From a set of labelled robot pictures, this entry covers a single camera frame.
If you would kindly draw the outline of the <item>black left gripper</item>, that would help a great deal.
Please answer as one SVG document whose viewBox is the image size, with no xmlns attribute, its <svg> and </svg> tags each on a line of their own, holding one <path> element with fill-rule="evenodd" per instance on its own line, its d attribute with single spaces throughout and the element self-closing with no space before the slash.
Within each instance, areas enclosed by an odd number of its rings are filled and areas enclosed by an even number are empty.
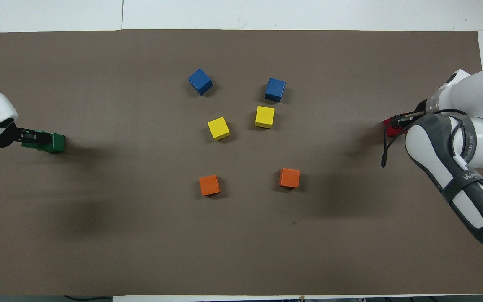
<svg viewBox="0 0 483 302">
<path fill-rule="evenodd" d="M 10 146 L 12 143 L 21 143 L 22 146 L 37 146 L 38 139 L 36 138 L 24 138 L 22 136 L 35 136 L 36 132 L 31 129 L 22 129 L 16 126 L 15 122 L 12 122 L 1 134 L 0 134 L 0 148 Z"/>
</svg>

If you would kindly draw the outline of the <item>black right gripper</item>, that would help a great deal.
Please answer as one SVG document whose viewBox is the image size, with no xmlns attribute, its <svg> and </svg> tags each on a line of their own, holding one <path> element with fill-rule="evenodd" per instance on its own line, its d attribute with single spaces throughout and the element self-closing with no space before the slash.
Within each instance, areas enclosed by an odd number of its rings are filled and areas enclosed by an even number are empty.
<svg viewBox="0 0 483 302">
<path fill-rule="evenodd" d="M 427 99 L 424 99 L 414 109 L 414 111 L 398 114 L 394 116 L 395 129 L 404 129 L 408 125 L 415 122 L 417 119 L 421 118 L 426 114 L 426 103 Z"/>
</svg>

